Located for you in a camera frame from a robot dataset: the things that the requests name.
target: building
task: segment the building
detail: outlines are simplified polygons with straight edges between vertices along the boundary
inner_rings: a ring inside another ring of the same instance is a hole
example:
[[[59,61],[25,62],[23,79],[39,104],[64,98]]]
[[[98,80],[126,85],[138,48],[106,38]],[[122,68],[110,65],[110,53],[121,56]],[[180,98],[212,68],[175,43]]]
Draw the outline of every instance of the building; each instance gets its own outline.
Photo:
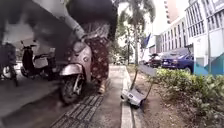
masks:
[[[179,16],[179,11],[177,9],[177,1],[176,0],[164,0],[164,5],[166,9],[168,23],[172,23]]]
[[[224,1],[189,0],[186,21],[195,74],[224,74]]]
[[[163,33],[161,33],[161,40],[161,52],[173,52],[187,46],[188,38],[185,16],[177,18]]]

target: scooter front fender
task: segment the scooter front fender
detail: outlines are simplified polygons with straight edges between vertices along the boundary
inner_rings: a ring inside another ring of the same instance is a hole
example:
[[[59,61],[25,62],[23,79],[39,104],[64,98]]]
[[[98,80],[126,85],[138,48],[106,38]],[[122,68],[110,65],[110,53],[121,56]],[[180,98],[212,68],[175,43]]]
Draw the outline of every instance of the scooter front fender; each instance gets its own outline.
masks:
[[[75,74],[83,74],[82,65],[80,64],[69,64],[62,69],[60,72],[61,76],[69,76]]]

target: parked car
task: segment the parked car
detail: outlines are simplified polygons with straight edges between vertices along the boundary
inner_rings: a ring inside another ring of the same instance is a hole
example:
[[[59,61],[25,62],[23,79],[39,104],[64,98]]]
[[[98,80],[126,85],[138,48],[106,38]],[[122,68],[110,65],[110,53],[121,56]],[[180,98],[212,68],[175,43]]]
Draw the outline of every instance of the parked car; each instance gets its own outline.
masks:
[[[150,59],[148,62],[145,62],[145,65],[148,65],[152,68],[158,68],[161,66],[161,60],[162,60],[162,56],[155,53],[150,55]]]
[[[182,56],[173,56],[162,60],[162,68],[183,69],[187,72],[194,72],[194,56],[187,54]]]

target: street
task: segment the street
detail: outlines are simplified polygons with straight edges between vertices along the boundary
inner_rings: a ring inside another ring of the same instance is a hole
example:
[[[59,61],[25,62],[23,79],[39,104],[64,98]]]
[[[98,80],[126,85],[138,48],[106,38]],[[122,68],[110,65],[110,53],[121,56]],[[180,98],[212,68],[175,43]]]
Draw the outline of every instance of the street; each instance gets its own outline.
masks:
[[[11,81],[2,82],[2,123],[5,128],[119,128],[124,73],[124,66],[111,66],[103,95],[87,87],[87,93],[69,106],[60,102],[57,81],[30,80],[19,76],[18,88]]]

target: shrub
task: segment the shrub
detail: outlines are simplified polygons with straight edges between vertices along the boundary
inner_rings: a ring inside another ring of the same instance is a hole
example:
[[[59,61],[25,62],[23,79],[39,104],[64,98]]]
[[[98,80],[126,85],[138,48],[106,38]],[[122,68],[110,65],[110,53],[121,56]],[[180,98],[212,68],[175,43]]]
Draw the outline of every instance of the shrub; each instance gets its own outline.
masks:
[[[196,76],[182,70],[159,69],[157,81],[163,84],[170,100],[191,103],[197,110],[198,125],[224,127],[224,76]]]

